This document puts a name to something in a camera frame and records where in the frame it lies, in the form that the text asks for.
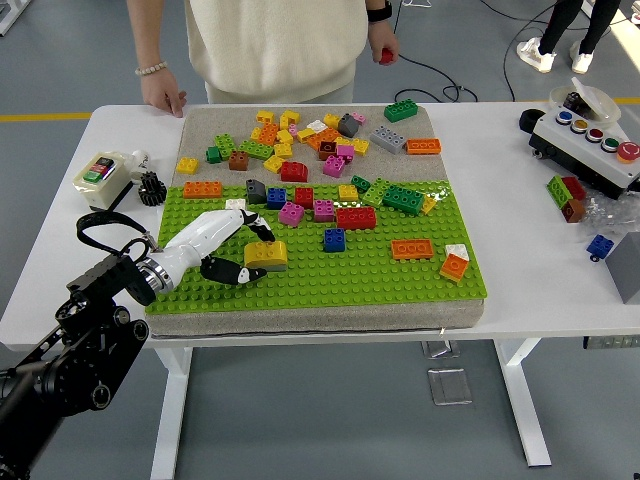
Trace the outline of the person's left hand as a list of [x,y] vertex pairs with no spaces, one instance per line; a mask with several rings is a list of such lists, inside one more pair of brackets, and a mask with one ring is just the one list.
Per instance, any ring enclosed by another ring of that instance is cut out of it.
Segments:
[[399,42],[387,21],[368,25],[368,41],[374,62],[387,66],[398,60]]

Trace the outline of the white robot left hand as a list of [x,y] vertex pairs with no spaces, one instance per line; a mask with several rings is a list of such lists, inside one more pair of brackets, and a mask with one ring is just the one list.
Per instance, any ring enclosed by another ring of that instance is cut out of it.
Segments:
[[257,213],[243,209],[213,210],[198,216],[162,250],[148,254],[137,266],[157,293],[174,290],[186,270],[196,266],[202,277],[218,283],[238,285],[255,281],[266,275],[264,269],[247,268],[212,256],[244,225],[262,241],[275,240],[270,226]]

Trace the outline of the person's right hand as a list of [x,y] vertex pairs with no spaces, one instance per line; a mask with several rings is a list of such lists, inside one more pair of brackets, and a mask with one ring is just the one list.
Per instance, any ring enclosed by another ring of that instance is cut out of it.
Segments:
[[173,73],[168,68],[142,76],[140,81],[143,100],[147,105],[176,118],[183,117],[187,93],[179,88]]

